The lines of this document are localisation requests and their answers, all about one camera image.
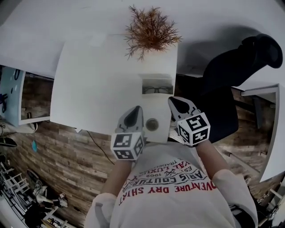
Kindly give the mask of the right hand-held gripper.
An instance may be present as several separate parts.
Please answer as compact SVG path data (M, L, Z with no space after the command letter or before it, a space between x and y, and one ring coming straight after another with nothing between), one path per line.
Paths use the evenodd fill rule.
M209 139L211 126L204 112L180 120L185 112L197 109L191 100L172 96L168 99L168 105L174 119L179 120L176 122L178 135L186 145L194 147Z

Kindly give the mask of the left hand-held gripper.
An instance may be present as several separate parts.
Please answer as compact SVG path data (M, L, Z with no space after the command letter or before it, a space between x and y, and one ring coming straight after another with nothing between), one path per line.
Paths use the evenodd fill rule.
M121 116L115 133L111 135L111 151L117 160L137 160L145 146L143 110L129 109Z

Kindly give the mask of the black eyeglasses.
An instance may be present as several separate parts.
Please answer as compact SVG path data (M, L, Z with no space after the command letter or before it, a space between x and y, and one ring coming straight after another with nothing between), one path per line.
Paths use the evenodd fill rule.
M173 87L170 86L146 86L142 88L142 94L173 94Z

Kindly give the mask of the white glasses case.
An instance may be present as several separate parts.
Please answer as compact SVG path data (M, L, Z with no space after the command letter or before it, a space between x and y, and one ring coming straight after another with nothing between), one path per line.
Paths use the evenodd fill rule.
M141 85L139 86L139 95L142 98L168 98L174 95L174 79L169 74L160 74L160 73L149 73L149 74L139 74L139 78L141 79ZM153 86L172 86L173 94L142 94L143 87Z

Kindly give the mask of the person's right forearm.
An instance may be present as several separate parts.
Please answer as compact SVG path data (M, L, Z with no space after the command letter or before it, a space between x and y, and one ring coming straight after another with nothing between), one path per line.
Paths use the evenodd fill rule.
M229 170L229 165L209 140L205 140L196 146L205 170L210 179L220 170Z

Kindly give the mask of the person's left forearm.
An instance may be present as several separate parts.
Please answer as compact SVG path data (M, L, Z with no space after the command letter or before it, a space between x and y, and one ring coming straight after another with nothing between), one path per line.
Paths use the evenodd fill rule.
M136 162L129 160L117 160L100 193L118 196L135 164Z

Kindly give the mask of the black office chair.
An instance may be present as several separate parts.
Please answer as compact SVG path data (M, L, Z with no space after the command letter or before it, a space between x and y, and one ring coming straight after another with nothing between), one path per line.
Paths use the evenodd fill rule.
M247 37L237 49L213 58L202 77L177 74L176 94L193 101L206 114L211 125L209 140L214 143L238 130L237 107L254 113L257 128L262 127L259 99L253 98L252 105L237 101L231 88L240 86L267 65L278 69L282 63L282 49L271 36Z

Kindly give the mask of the white desk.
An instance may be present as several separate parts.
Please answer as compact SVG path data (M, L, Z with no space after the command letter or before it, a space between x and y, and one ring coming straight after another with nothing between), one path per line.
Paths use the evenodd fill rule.
M141 106L144 120L156 119L155 131L145 130L151 142L167 141L171 112L168 94L143 94L143 81L175 85L178 47L150 51L140 61L126 56L123 35L108 35L94 45L66 42L53 83L50 120L101 134L112 134L119 118Z
M0 26L0 65L55 78L64 42Z
M260 182L285 172L285 87L281 84L241 92L242 96L275 93L276 108L272 137Z

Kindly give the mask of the dried reddish potted plant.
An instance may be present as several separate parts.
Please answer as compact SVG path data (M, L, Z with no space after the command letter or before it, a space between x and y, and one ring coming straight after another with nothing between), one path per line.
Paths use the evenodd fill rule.
M125 41L128 45L128 58L138 55L137 60L143 61L145 54L150 51L165 52L168 47L182 41L176 23L164 15L160 7L148 10L139 9L135 5L128 7L131 22L126 26Z

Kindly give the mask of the white printed shirt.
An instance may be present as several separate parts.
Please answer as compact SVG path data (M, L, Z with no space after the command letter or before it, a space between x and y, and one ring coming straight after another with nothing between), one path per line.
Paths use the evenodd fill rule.
M176 142L147 144L118 196L96 196L84 228L236 228L230 205L257 211L242 175L212 179L197 154Z

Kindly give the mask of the pile of gear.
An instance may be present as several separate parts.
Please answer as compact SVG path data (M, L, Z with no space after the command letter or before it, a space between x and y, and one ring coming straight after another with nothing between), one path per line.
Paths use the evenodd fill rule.
M0 162L0 196L4 196L27 228L41 228L45 223L64 228L65 223L54 224L54 220L48 219L57 209L68 207L65 194L56 194L33 170L26 173L16 174L14 167Z

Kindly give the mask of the light blue table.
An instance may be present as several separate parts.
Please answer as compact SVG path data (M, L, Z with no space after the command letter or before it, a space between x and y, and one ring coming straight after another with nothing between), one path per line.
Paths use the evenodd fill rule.
M3 67L0 79L0 116L13 126L50 120L49 116L21 119L22 93L26 72Z

